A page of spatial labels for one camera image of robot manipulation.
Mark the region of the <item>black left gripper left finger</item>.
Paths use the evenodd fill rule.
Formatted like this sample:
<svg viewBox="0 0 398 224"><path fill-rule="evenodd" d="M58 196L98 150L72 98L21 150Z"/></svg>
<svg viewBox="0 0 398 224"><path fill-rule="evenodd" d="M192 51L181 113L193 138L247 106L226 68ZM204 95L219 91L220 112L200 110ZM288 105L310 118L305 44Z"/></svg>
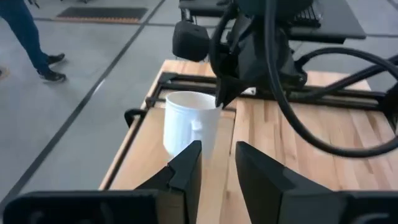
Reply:
<svg viewBox="0 0 398 224"><path fill-rule="evenodd" d="M195 224L201 142L193 141L134 190L31 192L9 202L3 224Z"/></svg>

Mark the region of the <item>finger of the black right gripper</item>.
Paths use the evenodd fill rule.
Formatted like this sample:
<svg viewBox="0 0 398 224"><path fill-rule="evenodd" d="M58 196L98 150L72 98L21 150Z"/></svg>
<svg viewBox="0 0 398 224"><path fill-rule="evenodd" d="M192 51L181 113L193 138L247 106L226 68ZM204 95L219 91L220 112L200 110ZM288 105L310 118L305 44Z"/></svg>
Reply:
<svg viewBox="0 0 398 224"><path fill-rule="evenodd" d="M225 108L245 89L246 85L235 77L217 77L215 106Z"/></svg>

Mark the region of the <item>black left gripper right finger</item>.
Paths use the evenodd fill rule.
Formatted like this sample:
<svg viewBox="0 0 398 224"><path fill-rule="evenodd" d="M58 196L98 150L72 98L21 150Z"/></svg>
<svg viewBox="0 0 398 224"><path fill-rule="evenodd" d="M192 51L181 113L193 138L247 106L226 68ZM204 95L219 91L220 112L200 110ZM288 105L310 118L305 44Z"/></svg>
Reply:
<svg viewBox="0 0 398 224"><path fill-rule="evenodd" d="M252 224L398 224L398 191L333 191L243 141L235 161Z"/></svg>

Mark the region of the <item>white ceramic mug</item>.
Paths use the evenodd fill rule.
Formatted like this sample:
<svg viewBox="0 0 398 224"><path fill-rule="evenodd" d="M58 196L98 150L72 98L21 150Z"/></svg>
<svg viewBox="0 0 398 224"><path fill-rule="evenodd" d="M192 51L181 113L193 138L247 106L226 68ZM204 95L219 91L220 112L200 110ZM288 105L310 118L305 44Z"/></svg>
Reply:
<svg viewBox="0 0 398 224"><path fill-rule="evenodd" d="M176 91L165 97L165 150L171 157L180 154L193 141L200 141L202 156L212 156L221 107L213 95L196 91Z"/></svg>

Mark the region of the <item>black table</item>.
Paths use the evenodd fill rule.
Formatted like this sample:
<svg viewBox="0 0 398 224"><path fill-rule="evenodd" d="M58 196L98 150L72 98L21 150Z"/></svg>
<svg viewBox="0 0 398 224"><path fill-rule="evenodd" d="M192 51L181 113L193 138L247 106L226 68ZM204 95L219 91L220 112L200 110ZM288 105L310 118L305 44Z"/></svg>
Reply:
<svg viewBox="0 0 398 224"><path fill-rule="evenodd" d="M183 20L194 16L221 17L228 0L179 0ZM315 0L301 12L288 30L290 40L342 44L346 39L365 39L366 34L345 0Z"/></svg>

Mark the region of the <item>black floor mat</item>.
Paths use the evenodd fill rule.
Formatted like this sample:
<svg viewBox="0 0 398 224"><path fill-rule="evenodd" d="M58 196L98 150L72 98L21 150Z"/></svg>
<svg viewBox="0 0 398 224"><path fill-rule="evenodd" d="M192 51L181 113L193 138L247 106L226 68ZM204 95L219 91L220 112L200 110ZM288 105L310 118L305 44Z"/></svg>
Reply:
<svg viewBox="0 0 398 224"><path fill-rule="evenodd" d="M145 16L144 7L69 7L55 18L60 21L83 21L136 24Z"/></svg>

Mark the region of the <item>person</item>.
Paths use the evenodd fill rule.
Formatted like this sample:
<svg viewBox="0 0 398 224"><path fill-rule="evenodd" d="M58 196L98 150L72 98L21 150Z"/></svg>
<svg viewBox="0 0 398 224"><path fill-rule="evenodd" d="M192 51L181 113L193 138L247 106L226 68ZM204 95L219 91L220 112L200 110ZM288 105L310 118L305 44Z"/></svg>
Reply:
<svg viewBox="0 0 398 224"><path fill-rule="evenodd" d="M37 26L24 0L0 0L0 17L8 23L40 78L47 82L64 82L67 79L64 73L50 68L52 64L61 62L65 54L48 55L43 52Z"/></svg>

